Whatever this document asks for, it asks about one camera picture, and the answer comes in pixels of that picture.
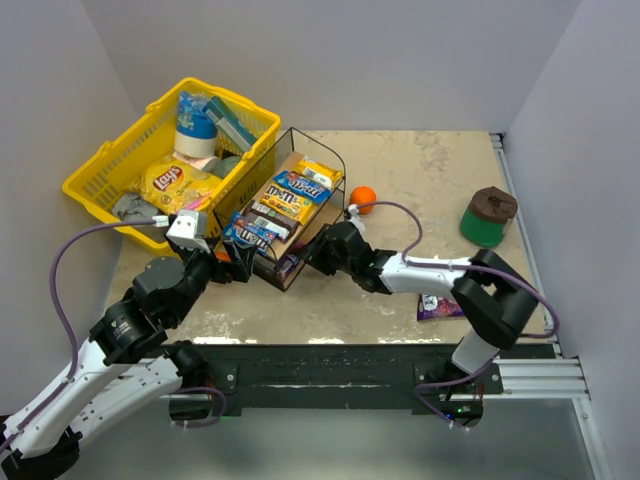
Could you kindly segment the blue M&M's bag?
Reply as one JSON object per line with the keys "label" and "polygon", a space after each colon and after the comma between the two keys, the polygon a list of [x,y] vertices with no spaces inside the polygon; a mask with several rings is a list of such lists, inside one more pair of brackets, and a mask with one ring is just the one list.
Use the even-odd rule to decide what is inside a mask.
{"label": "blue M&M's bag", "polygon": [[331,190],[327,187],[292,171],[280,172],[274,177],[274,182],[314,204],[322,204],[331,196]]}
{"label": "blue M&M's bag", "polygon": [[260,227],[239,212],[235,212],[223,234],[244,245],[254,245],[260,253],[265,253],[277,234]]}

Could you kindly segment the purple Fox's candy bag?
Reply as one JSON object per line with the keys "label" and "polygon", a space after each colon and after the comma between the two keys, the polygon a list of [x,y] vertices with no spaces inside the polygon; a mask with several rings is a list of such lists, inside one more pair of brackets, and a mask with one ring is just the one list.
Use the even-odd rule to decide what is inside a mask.
{"label": "purple Fox's candy bag", "polygon": [[297,254],[304,246],[304,242],[297,241],[287,253],[277,261],[271,260],[261,254],[256,255],[254,257],[253,273],[271,284],[283,285],[300,263]]}

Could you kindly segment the brown chocolate bag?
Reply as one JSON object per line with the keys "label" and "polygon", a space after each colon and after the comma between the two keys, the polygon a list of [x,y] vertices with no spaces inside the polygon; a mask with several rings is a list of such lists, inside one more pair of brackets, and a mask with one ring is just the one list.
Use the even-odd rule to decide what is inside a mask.
{"label": "brown chocolate bag", "polygon": [[249,201],[243,215],[251,223],[274,232],[282,242],[287,242],[299,227],[297,221],[255,200]]}

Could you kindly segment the yellow M&M's bag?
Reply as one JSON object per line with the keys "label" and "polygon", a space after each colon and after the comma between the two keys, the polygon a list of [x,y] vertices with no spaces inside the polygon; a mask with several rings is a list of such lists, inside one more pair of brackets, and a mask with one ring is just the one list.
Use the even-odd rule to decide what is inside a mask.
{"label": "yellow M&M's bag", "polygon": [[270,184],[261,195],[260,202],[282,215],[305,225],[317,207],[309,199],[291,192],[276,183]]}

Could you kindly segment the small yellow snack bar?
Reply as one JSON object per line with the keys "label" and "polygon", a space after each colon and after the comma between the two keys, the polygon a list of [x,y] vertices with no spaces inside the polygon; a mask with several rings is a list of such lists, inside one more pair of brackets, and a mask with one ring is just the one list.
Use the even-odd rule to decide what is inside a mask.
{"label": "small yellow snack bar", "polygon": [[302,157],[295,166],[294,171],[327,189],[333,189],[344,177],[344,173],[341,170],[316,162],[308,156]]}

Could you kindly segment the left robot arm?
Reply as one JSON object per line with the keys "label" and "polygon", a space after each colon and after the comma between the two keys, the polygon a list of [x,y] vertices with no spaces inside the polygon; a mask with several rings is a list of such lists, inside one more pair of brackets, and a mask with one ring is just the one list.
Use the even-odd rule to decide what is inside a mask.
{"label": "left robot arm", "polygon": [[192,250],[146,265],[90,330],[72,371],[7,417],[1,429],[7,478],[59,478],[92,440],[167,394],[206,393],[225,412],[227,399],[195,346],[166,342],[168,330],[182,323],[210,283],[248,281],[256,247],[230,238],[223,246],[225,260]]}

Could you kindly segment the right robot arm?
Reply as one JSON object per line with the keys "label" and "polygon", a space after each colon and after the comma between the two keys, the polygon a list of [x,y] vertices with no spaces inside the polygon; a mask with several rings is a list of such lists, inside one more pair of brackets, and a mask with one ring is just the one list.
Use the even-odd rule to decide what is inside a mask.
{"label": "right robot arm", "polygon": [[511,349],[541,303],[539,293],[491,250],[471,258],[418,259],[372,248],[348,221],[324,226],[297,256],[326,276],[349,275],[369,293],[427,294],[457,303],[470,331],[451,358],[432,371],[431,382],[468,380],[480,372]]}

